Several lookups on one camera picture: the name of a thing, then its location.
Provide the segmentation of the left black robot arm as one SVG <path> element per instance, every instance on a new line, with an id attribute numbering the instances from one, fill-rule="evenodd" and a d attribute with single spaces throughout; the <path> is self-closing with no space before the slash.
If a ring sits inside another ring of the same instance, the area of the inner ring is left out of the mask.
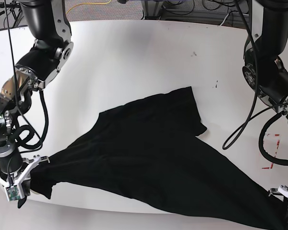
<path id="1" fill-rule="evenodd" d="M 244 45 L 242 73 L 254 90 L 254 98 L 246 121 L 226 139 L 222 149 L 230 148 L 247 124 L 256 117 L 253 111 L 260 99 L 268 109 L 273 109 L 276 115 L 264 124 L 260 132 L 259 151 L 269 162 L 288 166 L 287 159 L 272 156 L 264 149 L 267 129 L 282 116 L 288 120 L 288 71 L 280 58 L 288 40 L 288 0 L 251 0 L 247 20 L 238 1 L 234 3 L 248 33 Z"/>

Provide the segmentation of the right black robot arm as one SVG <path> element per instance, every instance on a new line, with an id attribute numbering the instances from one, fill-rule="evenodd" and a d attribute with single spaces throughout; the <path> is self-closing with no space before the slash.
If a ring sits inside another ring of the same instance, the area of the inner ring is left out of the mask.
<path id="1" fill-rule="evenodd" d="M 19 2 L 27 25 L 35 38 L 30 51 L 13 62 L 13 76 L 0 91 L 0 185 L 8 201 L 21 207 L 30 196 L 31 171 L 48 157 L 24 153 L 43 147 L 48 132 L 47 108 L 43 108 L 45 124 L 42 134 L 26 122 L 20 125 L 32 105 L 31 96 L 38 92 L 45 103 L 43 90 L 60 73 L 72 49 L 71 26 L 62 0 L 22 0 Z"/>

